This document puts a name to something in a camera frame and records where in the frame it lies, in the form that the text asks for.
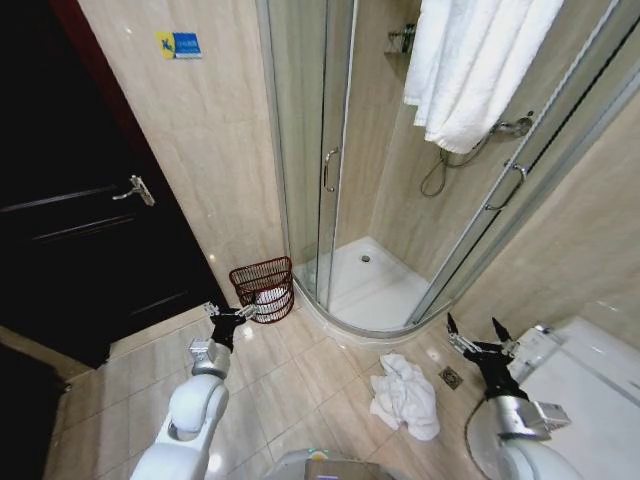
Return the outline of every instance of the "beige tile floor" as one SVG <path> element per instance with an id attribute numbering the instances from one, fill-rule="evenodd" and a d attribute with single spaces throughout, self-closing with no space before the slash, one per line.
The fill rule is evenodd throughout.
<path id="1" fill-rule="evenodd" d="M 129 478 L 153 441 L 173 389 L 186 380 L 186 347 L 212 331 L 200 313 L 183 328 L 112 359 L 74 380 L 51 441 L 47 479 Z M 297 308 L 274 325 L 237 330 L 227 386 L 231 397 L 211 446 L 214 479 L 257 479 L 284 453 L 328 448 L 382 463 L 412 479 L 483 478 L 464 443 L 465 422 L 482 396 L 474 366 L 447 344 L 444 323 L 397 347 L 422 368 L 437 392 L 440 434 L 415 440 L 369 414 L 369 377 L 378 354 L 341 346 Z M 438 376 L 447 365 L 464 382 L 451 390 Z"/>

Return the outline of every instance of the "red wicker basket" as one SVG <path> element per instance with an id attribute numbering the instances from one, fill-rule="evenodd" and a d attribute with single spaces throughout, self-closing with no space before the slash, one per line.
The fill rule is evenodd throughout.
<path id="1" fill-rule="evenodd" d="M 273 323 L 282 320 L 293 308 L 293 274 L 291 259 L 279 257 L 266 262 L 236 268 L 229 280 L 242 306 L 254 304 L 254 321 Z"/>

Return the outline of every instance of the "blue sign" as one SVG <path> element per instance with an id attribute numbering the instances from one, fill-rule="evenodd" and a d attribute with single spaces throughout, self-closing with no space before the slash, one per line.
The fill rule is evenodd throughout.
<path id="1" fill-rule="evenodd" d="M 198 38 L 191 32 L 156 32 L 164 58 L 200 58 Z"/>

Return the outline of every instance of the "hanging towel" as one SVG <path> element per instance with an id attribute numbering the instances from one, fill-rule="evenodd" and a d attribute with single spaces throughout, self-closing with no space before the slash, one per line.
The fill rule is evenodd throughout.
<path id="1" fill-rule="evenodd" d="M 383 355 L 380 363 L 386 376 L 371 377 L 376 396 L 369 412 L 378 415 L 393 430 L 406 422 L 411 435 L 418 440 L 431 440 L 440 431 L 433 386 L 420 367 L 407 362 L 402 355 Z"/>
<path id="2" fill-rule="evenodd" d="M 404 101 L 418 106 L 414 124 L 426 128 L 425 140 L 454 153 L 467 153 L 482 140 L 511 100 L 562 3 L 423 0 Z"/>

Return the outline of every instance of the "shower drain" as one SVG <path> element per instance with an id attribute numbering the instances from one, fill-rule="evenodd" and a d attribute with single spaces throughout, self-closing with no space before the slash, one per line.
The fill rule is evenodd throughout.
<path id="1" fill-rule="evenodd" d="M 446 367 L 440 372 L 440 377 L 444 380 L 444 383 L 451 387 L 451 390 L 455 390 L 462 383 L 462 378 L 451 367 Z"/>

